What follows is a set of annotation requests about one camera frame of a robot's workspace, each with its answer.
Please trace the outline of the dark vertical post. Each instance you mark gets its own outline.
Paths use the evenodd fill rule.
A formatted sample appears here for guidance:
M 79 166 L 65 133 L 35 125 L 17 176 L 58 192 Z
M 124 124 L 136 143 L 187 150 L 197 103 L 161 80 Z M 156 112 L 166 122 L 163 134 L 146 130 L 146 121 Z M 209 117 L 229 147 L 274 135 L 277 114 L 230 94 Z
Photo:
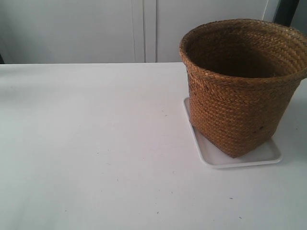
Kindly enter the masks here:
M 290 27 L 300 0 L 280 0 L 273 22 Z

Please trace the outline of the brown woven basket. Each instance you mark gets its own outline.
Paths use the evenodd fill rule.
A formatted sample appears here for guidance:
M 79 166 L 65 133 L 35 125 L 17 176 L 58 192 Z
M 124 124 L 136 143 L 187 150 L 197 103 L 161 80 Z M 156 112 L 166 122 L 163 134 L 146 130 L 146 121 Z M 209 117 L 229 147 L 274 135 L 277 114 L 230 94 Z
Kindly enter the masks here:
M 307 37 L 255 19 L 202 24 L 183 36 L 179 53 L 189 85 L 189 120 L 237 158 L 275 133 L 307 77 Z

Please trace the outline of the white plastic tray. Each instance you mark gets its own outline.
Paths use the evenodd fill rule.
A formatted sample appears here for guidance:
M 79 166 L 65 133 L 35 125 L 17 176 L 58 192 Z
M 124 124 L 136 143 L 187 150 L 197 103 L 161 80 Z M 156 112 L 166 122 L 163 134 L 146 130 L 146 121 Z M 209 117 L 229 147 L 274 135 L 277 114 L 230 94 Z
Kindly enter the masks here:
M 279 163 L 283 159 L 283 154 L 272 139 L 241 157 L 231 158 L 206 139 L 190 122 L 188 124 L 200 159 L 211 168 L 227 169 L 270 165 Z

